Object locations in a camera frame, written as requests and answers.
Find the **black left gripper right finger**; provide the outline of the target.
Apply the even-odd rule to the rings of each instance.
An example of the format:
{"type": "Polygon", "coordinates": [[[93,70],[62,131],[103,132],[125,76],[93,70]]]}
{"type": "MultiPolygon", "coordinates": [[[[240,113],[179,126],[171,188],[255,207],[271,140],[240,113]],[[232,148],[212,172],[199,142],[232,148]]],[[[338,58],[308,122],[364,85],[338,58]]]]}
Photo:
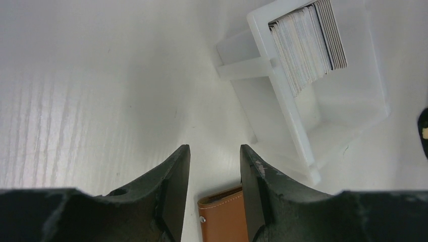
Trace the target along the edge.
{"type": "Polygon", "coordinates": [[[240,147],[250,241],[427,241],[427,191],[312,189],[240,147]]]}

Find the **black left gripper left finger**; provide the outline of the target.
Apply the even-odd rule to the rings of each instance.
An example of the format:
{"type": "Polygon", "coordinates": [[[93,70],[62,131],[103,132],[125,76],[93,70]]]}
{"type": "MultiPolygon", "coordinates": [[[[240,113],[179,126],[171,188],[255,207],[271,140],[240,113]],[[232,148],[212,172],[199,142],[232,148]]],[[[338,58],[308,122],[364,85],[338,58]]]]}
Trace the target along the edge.
{"type": "Polygon", "coordinates": [[[1,241],[180,241],[190,168],[182,145],[105,196],[75,188],[1,190],[1,241]]]}

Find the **brown leather card holder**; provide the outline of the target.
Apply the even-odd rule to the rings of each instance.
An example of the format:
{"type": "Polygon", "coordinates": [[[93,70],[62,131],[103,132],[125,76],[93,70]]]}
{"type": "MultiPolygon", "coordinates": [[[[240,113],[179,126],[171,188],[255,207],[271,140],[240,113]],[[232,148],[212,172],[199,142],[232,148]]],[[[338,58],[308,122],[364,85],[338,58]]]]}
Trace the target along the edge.
{"type": "Polygon", "coordinates": [[[241,186],[197,202],[203,242],[249,242],[241,186]]]}

